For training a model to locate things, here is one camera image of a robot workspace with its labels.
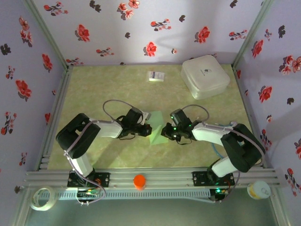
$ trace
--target green cloth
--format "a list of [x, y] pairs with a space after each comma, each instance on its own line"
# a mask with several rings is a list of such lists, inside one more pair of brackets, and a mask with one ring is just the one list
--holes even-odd
[[161, 136], [161, 130], [164, 127], [164, 120], [161, 111], [151, 112], [150, 119], [147, 120], [150, 124], [152, 131], [149, 135], [150, 145], [158, 145], [168, 143], [168, 138]]

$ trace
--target tape roll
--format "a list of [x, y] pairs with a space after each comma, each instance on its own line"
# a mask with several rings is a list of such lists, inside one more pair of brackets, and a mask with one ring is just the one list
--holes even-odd
[[[45, 205], [40, 206], [39, 199], [45, 190], [47, 190], [49, 192], [49, 200]], [[34, 210], [47, 211], [55, 205], [57, 198], [58, 198], [57, 193], [55, 192], [55, 190], [53, 188], [51, 188], [49, 186], [44, 186], [44, 187], [38, 189], [34, 193], [34, 195], [32, 197], [32, 201], [30, 203], [30, 207], [33, 208]]]

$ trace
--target orange cap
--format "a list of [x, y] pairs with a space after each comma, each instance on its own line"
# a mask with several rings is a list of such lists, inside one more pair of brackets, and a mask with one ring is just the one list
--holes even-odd
[[146, 179], [143, 175], [138, 174], [134, 177], [134, 185], [138, 190], [143, 190], [145, 188]]

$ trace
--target floral wallpaper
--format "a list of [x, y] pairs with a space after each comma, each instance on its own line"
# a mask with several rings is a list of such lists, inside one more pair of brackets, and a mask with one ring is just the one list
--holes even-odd
[[63, 67], [21, 0], [0, 7], [0, 224], [6, 226], [26, 171], [35, 170]]
[[68, 65], [174, 64], [208, 54], [231, 64], [262, 3], [33, 1]]
[[255, 132], [269, 163], [283, 172], [282, 190], [296, 226], [301, 222], [300, 7], [299, 1], [275, 1], [236, 67]]

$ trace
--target white box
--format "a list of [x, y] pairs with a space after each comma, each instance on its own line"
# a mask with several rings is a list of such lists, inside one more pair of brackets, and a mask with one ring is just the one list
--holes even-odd
[[185, 61], [181, 77], [196, 100], [220, 94], [230, 83], [230, 77], [212, 55]]

